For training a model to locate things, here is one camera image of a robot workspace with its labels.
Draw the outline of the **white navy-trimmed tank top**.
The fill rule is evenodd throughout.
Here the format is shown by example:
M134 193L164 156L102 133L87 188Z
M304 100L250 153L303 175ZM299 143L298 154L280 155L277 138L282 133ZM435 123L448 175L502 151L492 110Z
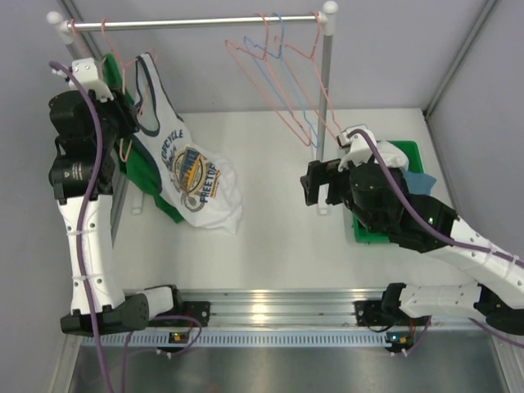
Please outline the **white navy-trimmed tank top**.
M172 106L151 53L136 58L138 131L133 145L153 165L160 196L195 228L235 234L242 218L242 195L232 165L197 146Z

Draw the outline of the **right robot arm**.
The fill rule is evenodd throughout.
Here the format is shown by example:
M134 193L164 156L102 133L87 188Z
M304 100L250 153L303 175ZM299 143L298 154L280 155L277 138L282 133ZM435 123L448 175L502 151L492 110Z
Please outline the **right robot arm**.
M314 160L300 183L308 206L344 205L371 233L399 247L441 260L472 278L470 284L420 286L394 282L379 302L362 305L361 323L394 326L410 319L453 316L484 320L504 333L523 334L523 262L478 234L435 197L413 194L401 169L369 161L340 168L341 160Z

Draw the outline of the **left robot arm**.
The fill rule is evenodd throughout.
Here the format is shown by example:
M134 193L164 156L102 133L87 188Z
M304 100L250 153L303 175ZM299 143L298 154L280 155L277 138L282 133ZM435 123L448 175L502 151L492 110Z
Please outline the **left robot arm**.
M120 137L137 130L133 106L117 89L105 102L94 91L74 90L48 105L57 131L48 178L65 224L73 283L62 332L81 337L134 332L153 326L158 317L168 325L180 323L185 306L176 286L127 292L114 275L112 153Z

